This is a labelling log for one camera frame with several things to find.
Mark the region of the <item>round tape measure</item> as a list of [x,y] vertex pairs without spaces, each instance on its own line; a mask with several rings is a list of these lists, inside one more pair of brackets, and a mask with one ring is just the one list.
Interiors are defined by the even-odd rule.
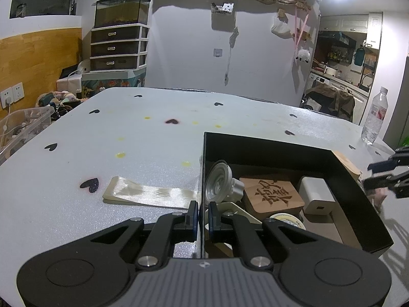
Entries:
[[302,221],[300,219],[298,219],[297,217],[295,217],[294,215],[291,215],[289,213],[275,213],[273,215],[271,215],[272,219],[274,220],[280,220],[288,225],[292,225],[294,227],[306,230],[304,224],[302,223]]

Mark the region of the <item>black storage box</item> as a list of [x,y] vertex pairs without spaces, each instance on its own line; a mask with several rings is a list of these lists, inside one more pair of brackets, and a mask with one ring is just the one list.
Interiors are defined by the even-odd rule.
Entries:
[[381,256],[393,245],[382,219],[335,152],[207,132],[202,201],[259,221],[286,213],[305,228]]

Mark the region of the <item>silver suction cup knob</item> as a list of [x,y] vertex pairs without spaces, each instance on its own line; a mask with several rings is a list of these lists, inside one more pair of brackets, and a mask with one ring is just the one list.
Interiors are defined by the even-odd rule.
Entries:
[[216,162],[204,185],[207,204],[215,202],[239,202],[243,198],[245,185],[233,177],[232,169],[225,161]]

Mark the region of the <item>white rectangular adapter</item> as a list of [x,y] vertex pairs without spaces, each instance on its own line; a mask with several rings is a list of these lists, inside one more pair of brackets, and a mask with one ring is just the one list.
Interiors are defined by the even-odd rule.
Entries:
[[329,215],[336,204],[325,180],[303,177],[298,191],[304,201],[303,211],[307,215]]

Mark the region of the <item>oval wooden block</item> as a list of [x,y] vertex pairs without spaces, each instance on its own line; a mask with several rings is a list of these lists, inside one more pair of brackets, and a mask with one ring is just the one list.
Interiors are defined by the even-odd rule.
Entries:
[[338,158],[338,160],[343,164],[343,166],[347,169],[349,174],[352,178],[357,182],[359,177],[361,176],[361,171],[357,168],[350,159],[348,159],[343,153],[333,150],[332,153]]

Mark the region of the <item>clear water bottle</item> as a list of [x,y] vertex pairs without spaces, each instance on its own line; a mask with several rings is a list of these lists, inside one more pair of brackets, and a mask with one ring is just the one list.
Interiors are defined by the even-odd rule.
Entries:
[[388,110],[387,94],[388,90],[385,87],[381,87],[380,92],[372,100],[361,133],[361,139],[366,144],[372,145],[379,135]]

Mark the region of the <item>white plush toy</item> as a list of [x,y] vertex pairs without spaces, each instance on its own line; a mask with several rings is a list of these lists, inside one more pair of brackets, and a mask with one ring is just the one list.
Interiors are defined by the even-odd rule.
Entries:
[[310,63],[311,61],[311,53],[308,49],[299,49],[295,54],[295,60],[297,62],[305,62]]

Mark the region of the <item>clear plastic storage bin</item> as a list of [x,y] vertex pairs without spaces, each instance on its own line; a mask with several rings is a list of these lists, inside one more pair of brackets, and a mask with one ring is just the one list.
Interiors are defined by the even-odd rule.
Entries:
[[0,164],[51,125],[52,106],[19,109],[1,120]]

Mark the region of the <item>white plastic drawer unit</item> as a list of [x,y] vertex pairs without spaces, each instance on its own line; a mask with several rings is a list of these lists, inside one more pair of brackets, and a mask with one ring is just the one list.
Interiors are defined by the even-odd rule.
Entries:
[[90,70],[140,70],[146,68],[149,27],[141,23],[93,28]]

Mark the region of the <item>glass fish tank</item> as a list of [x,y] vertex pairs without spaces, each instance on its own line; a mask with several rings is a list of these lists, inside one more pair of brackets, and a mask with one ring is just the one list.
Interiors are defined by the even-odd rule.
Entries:
[[94,28],[147,24],[150,0],[98,0]]

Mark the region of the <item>white wall power socket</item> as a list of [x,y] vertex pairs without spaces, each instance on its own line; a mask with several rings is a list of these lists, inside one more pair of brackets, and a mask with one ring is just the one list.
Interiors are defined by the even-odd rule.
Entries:
[[24,86],[22,82],[19,82],[16,85],[1,91],[1,108],[6,109],[11,104],[20,101],[24,97]]

